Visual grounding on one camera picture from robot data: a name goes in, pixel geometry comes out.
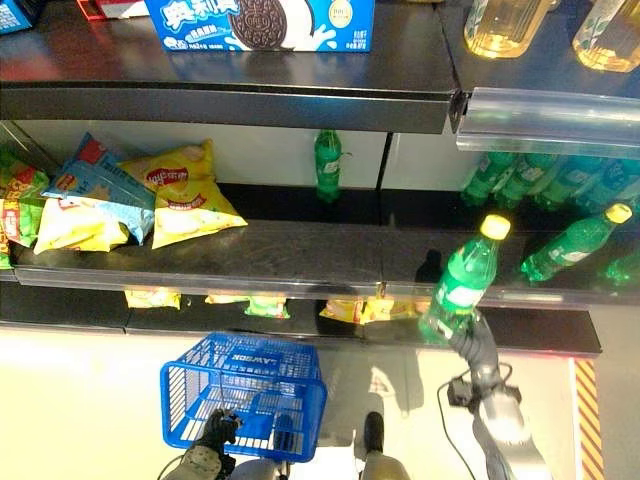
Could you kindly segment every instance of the blue shopping basket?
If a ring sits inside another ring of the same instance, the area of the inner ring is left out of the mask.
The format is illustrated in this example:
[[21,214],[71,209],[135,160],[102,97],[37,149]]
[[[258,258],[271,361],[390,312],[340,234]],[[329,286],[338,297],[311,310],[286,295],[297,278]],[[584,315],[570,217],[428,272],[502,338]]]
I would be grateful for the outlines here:
[[173,447],[188,448],[211,412],[226,408],[243,421],[226,453],[313,458],[327,389],[312,346],[214,333],[166,363],[160,386],[162,433]]

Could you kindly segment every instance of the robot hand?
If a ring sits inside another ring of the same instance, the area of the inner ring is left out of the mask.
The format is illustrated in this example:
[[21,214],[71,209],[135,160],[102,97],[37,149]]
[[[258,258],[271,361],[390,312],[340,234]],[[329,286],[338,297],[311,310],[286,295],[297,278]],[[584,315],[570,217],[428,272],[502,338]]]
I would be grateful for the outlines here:
[[233,472],[236,461],[225,455],[224,444],[236,443],[236,430],[242,425],[229,410],[216,409],[204,426],[202,436],[185,452],[180,465],[164,480],[221,480]]

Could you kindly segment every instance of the oreo box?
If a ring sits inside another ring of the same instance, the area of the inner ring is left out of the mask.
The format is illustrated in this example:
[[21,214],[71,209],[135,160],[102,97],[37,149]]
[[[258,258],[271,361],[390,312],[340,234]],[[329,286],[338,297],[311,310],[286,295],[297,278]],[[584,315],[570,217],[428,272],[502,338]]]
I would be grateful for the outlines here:
[[167,50],[368,52],[375,0],[145,0]]

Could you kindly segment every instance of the yellow striped tape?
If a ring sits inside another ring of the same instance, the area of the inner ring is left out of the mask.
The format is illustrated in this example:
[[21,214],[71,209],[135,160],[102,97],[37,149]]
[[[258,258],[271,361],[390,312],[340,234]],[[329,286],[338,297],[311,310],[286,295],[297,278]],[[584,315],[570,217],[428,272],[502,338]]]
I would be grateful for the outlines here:
[[598,391],[593,360],[575,360],[574,371],[578,417],[576,430],[580,436],[579,461],[582,465],[582,479],[604,480]]

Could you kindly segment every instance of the floor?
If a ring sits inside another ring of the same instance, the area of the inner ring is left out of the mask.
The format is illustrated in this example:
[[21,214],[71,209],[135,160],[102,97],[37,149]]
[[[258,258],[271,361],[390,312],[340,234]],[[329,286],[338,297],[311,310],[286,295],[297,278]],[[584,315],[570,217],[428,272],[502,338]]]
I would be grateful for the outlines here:
[[[196,340],[4,327],[3,477],[156,478],[180,453],[162,441],[158,372]],[[385,453],[401,460],[412,480],[469,478],[443,435],[435,397],[440,384],[465,369],[456,355],[357,344],[319,354],[329,402],[316,456],[295,465],[292,480],[326,479],[328,472],[330,478],[357,479],[362,423],[370,410],[383,412]],[[521,388],[523,412],[555,478],[575,478],[569,361],[502,359],[514,367],[511,383]],[[476,478],[486,479],[470,415],[444,408],[453,441]]]

